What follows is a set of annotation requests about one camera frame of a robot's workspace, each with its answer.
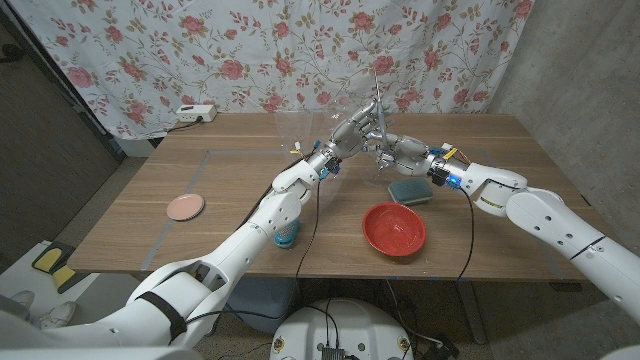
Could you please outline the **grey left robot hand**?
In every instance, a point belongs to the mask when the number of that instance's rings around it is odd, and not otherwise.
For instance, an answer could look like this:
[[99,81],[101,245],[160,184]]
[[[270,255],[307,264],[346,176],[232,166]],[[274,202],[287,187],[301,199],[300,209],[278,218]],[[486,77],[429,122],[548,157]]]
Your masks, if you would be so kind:
[[386,137],[385,107],[381,100],[369,104],[348,115],[332,132],[327,147],[339,159],[356,155],[365,148],[366,135],[380,131]]

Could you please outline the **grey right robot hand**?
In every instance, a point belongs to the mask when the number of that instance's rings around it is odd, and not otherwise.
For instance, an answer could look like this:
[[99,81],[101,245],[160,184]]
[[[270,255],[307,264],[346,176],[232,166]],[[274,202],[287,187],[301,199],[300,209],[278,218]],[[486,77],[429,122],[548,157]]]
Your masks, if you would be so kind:
[[432,161],[430,148],[413,137],[387,133],[385,140],[380,131],[366,135],[367,149],[375,154],[380,169],[392,169],[405,176],[426,176]]

